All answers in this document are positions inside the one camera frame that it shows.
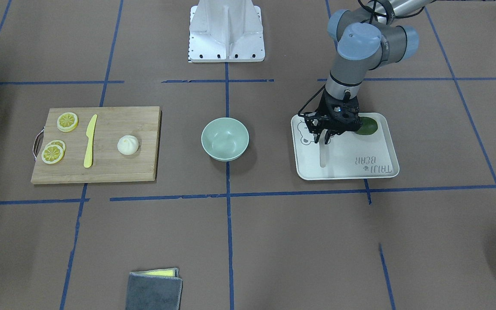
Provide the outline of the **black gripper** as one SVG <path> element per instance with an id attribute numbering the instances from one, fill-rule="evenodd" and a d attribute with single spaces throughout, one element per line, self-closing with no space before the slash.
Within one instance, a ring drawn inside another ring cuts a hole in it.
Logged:
<path id="1" fill-rule="evenodd" d="M 324 144 L 328 145 L 333 135 L 356 132 L 361 128 L 359 112 L 358 99 L 352 97 L 350 91 L 341 92 L 337 99 L 323 90 L 317 110 L 306 113 L 306 126 L 313 133 L 315 143 L 319 143 L 322 131 L 325 130 Z"/>

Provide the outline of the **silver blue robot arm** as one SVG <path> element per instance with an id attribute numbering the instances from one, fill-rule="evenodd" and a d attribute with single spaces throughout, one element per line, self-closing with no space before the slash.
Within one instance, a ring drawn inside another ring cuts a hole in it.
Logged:
<path id="1" fill-rule="evenodd" d="M 332 137 L 362 127 L 357 94 L 368 71 L 409 59 L 419 49 L 419 34 L 411 26 L 394 25 L 418 15 L 428 0 L 361 0 L 354 11 L 339 10 L 327 24 L 336 42 L 336 57 L 318 91 L 314 112 L 299 110 L 313 141 L 329 144 Z"/>

